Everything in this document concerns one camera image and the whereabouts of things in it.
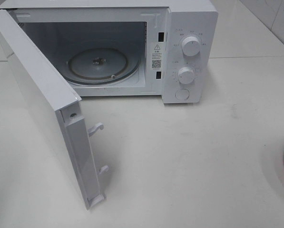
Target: microwave oven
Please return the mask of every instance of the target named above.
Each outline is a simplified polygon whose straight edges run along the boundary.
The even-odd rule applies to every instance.
[[[87,208],[104,199],[79,101],[161,95],[195,103],[218,13],[209,0],[6,0],[0,44],[29,110],[65,163]]]

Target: qr code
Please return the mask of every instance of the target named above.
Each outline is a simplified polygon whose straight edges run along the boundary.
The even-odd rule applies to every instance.
[[[162,60],[152,60],[152,68],[161,68]]]

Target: power level knob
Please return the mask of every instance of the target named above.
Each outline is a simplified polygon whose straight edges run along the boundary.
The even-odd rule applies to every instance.
[[[197,37],[189,36],[182,41],[182,50],[186,56],[195,56],[200,52],[200,41]]]
[[[195,72],[190,67],[184,67],[178,71],[178,79],[181,84],[190,84],[193,82],[195,77]]]

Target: open microwave door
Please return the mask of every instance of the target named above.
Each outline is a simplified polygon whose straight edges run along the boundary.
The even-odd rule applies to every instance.
[[[89,141],[103,125],[87,130],[79,95],[3,9],[0,44],[30,113],[89,209],[104,199]]]

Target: control panel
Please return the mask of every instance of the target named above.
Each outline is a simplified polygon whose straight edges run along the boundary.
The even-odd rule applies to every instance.
[[[164,103],[200,100],[216,20],[215,11],[171,13],[162,93]]]

